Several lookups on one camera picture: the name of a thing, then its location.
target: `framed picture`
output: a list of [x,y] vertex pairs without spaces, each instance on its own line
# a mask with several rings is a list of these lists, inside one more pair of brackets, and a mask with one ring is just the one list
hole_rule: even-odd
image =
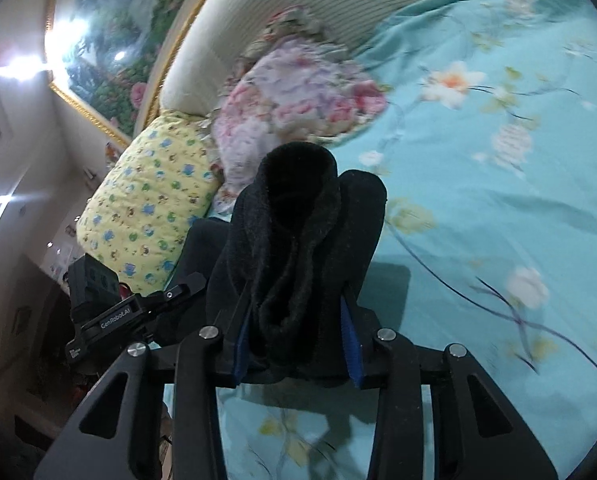
[[[154,107],[165,67],[204,2],[198,0],[190,19],[183,22],[179,38],[168,41],[167,52],[162,52],[184,1],[49,2],[46,53],[52,67],[50,86],[121,148],[143,129],[141,119],[153,115],[144,108]],[[154,73],[155,66],[160,73]]]

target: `gold picture frame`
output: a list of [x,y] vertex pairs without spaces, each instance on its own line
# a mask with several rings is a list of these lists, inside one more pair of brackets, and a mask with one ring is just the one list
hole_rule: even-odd
[[[117,75],[115,75],[113,70],[99,70],[98,72],[105,73],[106,80],[104,80],[103,78],[96,78],[96,82],[102,81],[102,83],[99,86],[96,86],[95,82],[92,83],[91,88],[89,90],[83,89],[83,87],[79,86],[78,84],[74,84],[74,79],[70,79],[71,76],[69,75],[67,70],[72,65],[65,62],[66,55],[64,54],[64,52],[66,49],[63,43],[65,43],[65,38],[70,36],[70,34],[65,33],[66,23],[69,23],[71,25],[75,21],[75,12],[73,9],[69,7],[71,1],[72,0],[48,0],[48,11],[46,20],[46,56],[48,58],[48,63],[52,67],[52,70],[50,72],[50,88],[57,95],[59,95],[61,99],[67,102],[72,108],[76,109],[83,117],[92,122],[97,128],[99,128],[99,130],[105,133],[108,137],[110,137],[110,139],[112,139],[115,142],[115,144],[117,144],[122,150],[124,150],[130,145],[130,142],[133,139],[133,137],[135,137],[136,134],[142,131],[152,120],[154,120],[157,117],[159,112],[159,96],[160,90],[163,86],[163,81],[165,80],[166,74],[173,63],[176,54],[181,48],[182,41],[187,35],[187,32],[192,26],[192,23],[194,23],[194,20],[196,19],[198,12],[202,8],[206,0],[170,1],[169,7],[172,7],[172,9],[169,9],[169,7],[167,7],[168,10],[166,10],[166,12],[168,12],[168,17],[171,18],[171,22],[165,34],[165,38],[162,44],[159,44],[158,51],[156,52],[156,55],[153,56],[154,59],[150,58],[151,63],[149,61],[142,63],[142,79],[147,79],[147,81],[140,82],[140,90],[142,90],[142,99],[138,107],[136,106],[137,102],[136,100],[134,100],[133,92],[138,85],[134,83],[133,86],[129,87],[128,83],[131,83],[131,80],[129,78],[128,83],[126,83],[125,80],[121,80],[121,82],[117,84],[115,80]],[[162,4],[162,0],[152,1],[157,2],[157,6]],[[174,16],[172,16],[172,10],[176,11]],[[125,20],[126,22],[131,22],[130,19],[127,17],[127,12],[125,12],[124,14],[119,12],[119,14],[122,14],[122,20]],[[59,23],[57,19],[61,20],[60,27],[56,26],[56,24]],[[118,21],[119,18],[118,16],[112,16],[112,20]],[[132,30],[131,32],[134,36],[138,34],[138,30]],[[143,31],[141,32],[141,35],[145,36],[146,33]],[[95,46],[92,48],[92,50],[98,50],[98,44],[96,44],[96,41],[99,41],[99,43],[104,43],[109,35],[98,34],[98,36],[94,36],[94,39],[92,38],[92,36],[93,34],[89,34],[85,38],[85,35],[83,34],[82,37],[77,35],[74,38],[74,41],[76,42],[74,45],[78,45],[79,53],[81,53],[82,57],[85,58],[85,60],[79,58],[78,62],[80,65],[85,66],[86,74],[96,71],[96,64],[99,60],[99,53],[96,52],[94,54],[94,57],[96,57],[95,60],[92,54],[89,52],[88,48],[92,48],[92,44],[94,44]],[[73,48],[75,52],[77,50],[77,47],[74,45],[72,45],[72,43],[69,43],[69,49]],[[121,58],[125,56],[126,49],[124,47],[115,47],[115,44],[112,43],[112,48],[107,47],[107,50],[105,51],[106,58],[103,58],[103,63],[106,63],[106,68],[109,67],[109,65],[112,65],[113,69],[118,70],[120,67],[121,70],[119,73],[123,74],[123,71],[125,69],[122,69],[121,65],[117,65],[112,60],[110,60],[109,51],[111,50],[113,54],[114,48],[118,50],[117,56],[121,56]],[[146,71],[146,69],[144,68],[145,66],[149,67],[148,73],[144,73]],[[90,82],[92,78],[85,79],[87,82]],[[109,104],[114,105],[116,102],[124,100],[122,101],[124,102],[124,108],[122,109],[122,111],[124,113],[123,117],[125,120],[122,124],[119,124],[118,120],[115,121],[115,116],[113,116],[112,119],[108,118],[111,115],[109,109],[101,110],[100,98],[92,98],[89,99],[88,102],[88,97],[96,95],[96,92],[98,92],[99,94],[103,92],[104,94],[105,90],[101,87],[111,89],[111,91],[108,90],[109,92],[117,92],[113,95],[113,98],[111,100],[107,100]],[[130,97],[131,105],[133,106],[133,108],[130,108],[127,103],[127,101],[130,100]]]

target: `bed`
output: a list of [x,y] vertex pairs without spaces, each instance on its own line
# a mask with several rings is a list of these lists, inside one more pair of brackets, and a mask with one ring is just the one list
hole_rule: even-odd
[[[359,303],[416,344],[466,345],[566,478],[597,440],[597,11],[589,0],[207,0],[162,108],[211,112],[235,58],[295,4],[389,88],[386,111],[332,148],[339,172],[371,171],[388,190]],[[217,398],[230,478],[365,478],[376,393],[284,381]]]

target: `black folded cloth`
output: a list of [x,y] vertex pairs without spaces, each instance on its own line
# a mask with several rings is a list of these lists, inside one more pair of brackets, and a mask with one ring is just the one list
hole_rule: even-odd
[[207,322],[221,325],[248,294],[249,348],[257,360],[298,378],[344,375],[341,293],[346,285],[354,296],[361,291],[385,204],[377,176],[338,176],[325,148],[276,148],[236,200],[208,283]]

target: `black fabric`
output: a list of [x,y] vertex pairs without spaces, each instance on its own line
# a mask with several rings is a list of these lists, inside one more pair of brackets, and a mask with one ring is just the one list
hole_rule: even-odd
[[44,453],[0,428],[0,480],[32,480]]
[[341,292],[346,283],[355,295],[361,290],[385,203],[378,177],[355,170],[338,176],[325,148],[276,148],[234,206],[208,284],[207,321],[229,319],[250,282],[250,350],[296,377],[341,376]]
[[[170,280],[171,285],[184,283],[193,272],[210,279],[214,264],[227,241],[229,223],[217,218],[201,218],[188,231],[181,256]],[[154,341],[160,346],[180,343],[185,336],[205,324],[205,293],[192,301],[158,316]]]

